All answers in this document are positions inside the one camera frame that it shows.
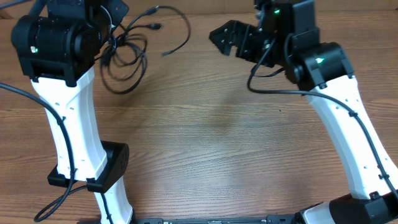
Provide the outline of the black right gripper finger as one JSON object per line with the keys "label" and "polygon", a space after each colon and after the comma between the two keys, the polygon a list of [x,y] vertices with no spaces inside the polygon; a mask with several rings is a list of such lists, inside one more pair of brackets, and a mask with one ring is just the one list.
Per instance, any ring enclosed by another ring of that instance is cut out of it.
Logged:
{"label": "black right gripper finger", "polygon": [[237,20],[230,20],[209,34],[209,40],[217,47],[220,38],[235,39],[244,38],[248,24]]}
{"label": "black right gripper finger", "polygon": [[217,48],[224,55],[230,55],[232,51],[232,47],[241,48],[243,45],[243,38],[235,38],[235,39],[226,39],[220,38],[217,40]]}

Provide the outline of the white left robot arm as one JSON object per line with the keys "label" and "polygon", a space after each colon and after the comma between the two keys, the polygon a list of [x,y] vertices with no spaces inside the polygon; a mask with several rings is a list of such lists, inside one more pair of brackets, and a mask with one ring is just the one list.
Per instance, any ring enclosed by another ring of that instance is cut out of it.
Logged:
{"label": "white left robot arm", "polygon": [[99,137],[93,101],[95,58],[129,8],[122,1],[37,1],[11,32],[33,99],[46,111],[57,150],[50,185],[93,192],[101,223],[132,223],[124,186],[125,143]]}

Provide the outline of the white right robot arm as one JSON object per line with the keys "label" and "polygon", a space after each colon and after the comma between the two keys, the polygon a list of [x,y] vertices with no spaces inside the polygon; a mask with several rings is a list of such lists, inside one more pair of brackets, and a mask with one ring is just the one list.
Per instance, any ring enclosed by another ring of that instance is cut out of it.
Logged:
{"label": "white right robot arm", "polygon": [[231,20],[209,34],[224,54],[255,67],[279,66],[325,125],[348,179],[349,193],[267,223],[388,223],[397,219],[397,166],[384,149],[361,100],[343,48],[322,42],[315,3],[256,1],[256,26]]}

